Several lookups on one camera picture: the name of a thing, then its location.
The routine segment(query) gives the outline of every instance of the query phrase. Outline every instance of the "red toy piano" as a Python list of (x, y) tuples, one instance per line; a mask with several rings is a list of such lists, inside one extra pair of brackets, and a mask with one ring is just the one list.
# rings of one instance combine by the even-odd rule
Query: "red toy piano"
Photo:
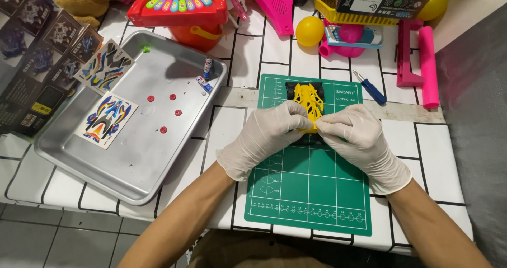
[(225, 0), (136, 0), (127, 16), (138, 27), (221, 25), (227, 7)]

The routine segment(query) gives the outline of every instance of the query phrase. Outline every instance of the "yellow plastic basket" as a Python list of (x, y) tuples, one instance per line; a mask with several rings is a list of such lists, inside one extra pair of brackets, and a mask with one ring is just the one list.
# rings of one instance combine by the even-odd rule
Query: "yellow plastic basket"
[(336, 0), (315, 0), (315, 8), (330, 23), (353, 23), (356, 25), (396, 25), (399, 19), (376, 17), (360, 14), (337, 13), (334, 8)]

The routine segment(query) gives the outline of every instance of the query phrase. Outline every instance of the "screwdriver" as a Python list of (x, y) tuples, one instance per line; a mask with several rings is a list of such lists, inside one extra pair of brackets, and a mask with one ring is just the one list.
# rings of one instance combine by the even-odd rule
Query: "screwdriver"
[(383, 105), (387, 102), (387, 99), (382, 95), (377, 88), (368, 81), (368, 79), (365, 79), (359, 74), (356, 70), (352, 70), (354, 75), (357, 77), (359, 82), (361, 82), (361, 85), (363, 85), (364, 89), (366, 89), (366, 92), (370, 94), (370, 96), (377, 102), (379, 105)]

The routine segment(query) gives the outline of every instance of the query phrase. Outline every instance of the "metal tray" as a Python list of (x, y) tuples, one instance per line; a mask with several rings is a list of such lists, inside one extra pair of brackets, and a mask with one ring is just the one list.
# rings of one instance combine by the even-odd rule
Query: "metal tray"
[[(150, 52), (143, 53), (143, 46)], [(139, 107), (111, 146), (104, 150), (74, 134), (100, 98), (84, 87), (35, 140), (35, 152), (104, 192), (142, 206), (156, 195), (228, 71), (223, 61), (212, 57), (209, 83), (214, 89), (204, 96), (195, 78), (202, 75), (210, 55), (148, 31), (134, 32), (121, 47), (135, 64), (112, 92)], [(148, 96), (155, 101), (149, 102)], [(182, 115), (176, 116), (176, 110)], [(167, 133), (160, 132), (162, 126)]]

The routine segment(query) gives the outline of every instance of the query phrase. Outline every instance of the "hand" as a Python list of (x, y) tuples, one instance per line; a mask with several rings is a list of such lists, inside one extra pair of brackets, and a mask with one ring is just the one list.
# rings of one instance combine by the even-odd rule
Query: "hand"
[(370, 177), (373, 193), (391, 194), (412, 180), (410, 169), (389, 149), (382, 123), (363, 104), (322, 116), (315, 125), (329, 146)]
[(246, 181), (255, 166), (304, 135), (297, 129), (312, 127), (305, 108), (294, 101), (256, 109), (236, 140), (217, 150), (217, 162), (232, 179)]

